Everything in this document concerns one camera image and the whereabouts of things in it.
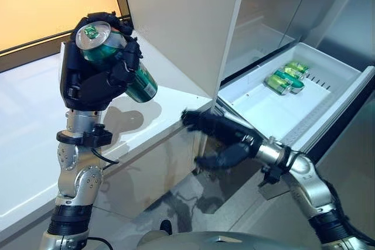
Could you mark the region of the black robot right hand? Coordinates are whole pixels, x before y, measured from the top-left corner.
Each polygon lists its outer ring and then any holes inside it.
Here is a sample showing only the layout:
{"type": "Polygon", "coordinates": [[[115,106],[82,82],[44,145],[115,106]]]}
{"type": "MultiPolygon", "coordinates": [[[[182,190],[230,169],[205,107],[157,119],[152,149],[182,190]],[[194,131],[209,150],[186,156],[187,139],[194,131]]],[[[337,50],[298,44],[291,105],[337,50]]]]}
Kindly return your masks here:
{"type": "Polygon", "coordinates": [[[184,110],[182,124],[188,131],[200,131],[226,145],[210,156],[197,156],[195,163],[204,170],[229,169],[247,158],[254,158],[263,138],[253,129],[224,116],[203,111],[184,110]]]}

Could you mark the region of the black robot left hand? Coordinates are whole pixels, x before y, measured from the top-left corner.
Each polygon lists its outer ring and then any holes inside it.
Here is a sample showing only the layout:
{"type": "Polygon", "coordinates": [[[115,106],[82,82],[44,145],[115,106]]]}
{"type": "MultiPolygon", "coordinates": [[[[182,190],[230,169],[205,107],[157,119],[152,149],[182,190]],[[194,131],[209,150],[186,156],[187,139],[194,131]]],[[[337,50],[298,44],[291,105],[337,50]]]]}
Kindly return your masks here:
{"type": "Polygon", "coordinates": [[[119,20],[114,13],[89,13],[79,21],[65,43],[63,53],[60,93],[67,108],[103,111],[134,82],[143,56],[137,38],[131,36],[132,31],[132,25],[119,20]],[[103,61],[104,70],[84,58],[76,40],[80,28],[96,21],[108,23],[127,41],[119,55],[114,54],[103,61]]]}

